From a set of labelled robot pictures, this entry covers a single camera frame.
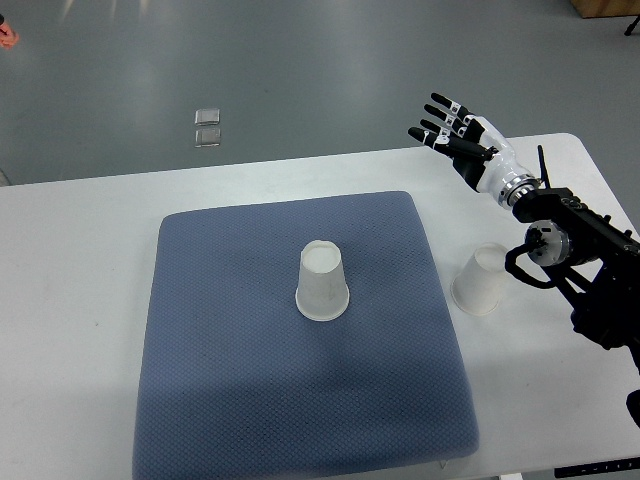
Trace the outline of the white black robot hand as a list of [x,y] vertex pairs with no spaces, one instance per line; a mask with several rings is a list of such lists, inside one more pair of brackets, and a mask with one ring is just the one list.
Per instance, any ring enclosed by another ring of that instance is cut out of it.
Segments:
[[491,195],[510,209],[540,181],[520,165],[513,146],[485,117],[433,92],[424,110],[430,115],[408,134],[452,161],[454,170],[478,193]]

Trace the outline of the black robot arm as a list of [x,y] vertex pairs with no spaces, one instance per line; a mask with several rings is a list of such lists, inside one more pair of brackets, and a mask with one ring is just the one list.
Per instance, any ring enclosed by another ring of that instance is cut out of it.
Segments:
[[606,350],[626,347],[639,363],[639,242],[568,188],[549,182],[538,148],[541,185],[522,187],[512,206],[528,225],[505,270],[538,289],[557,289],[572,306],[573,330]]

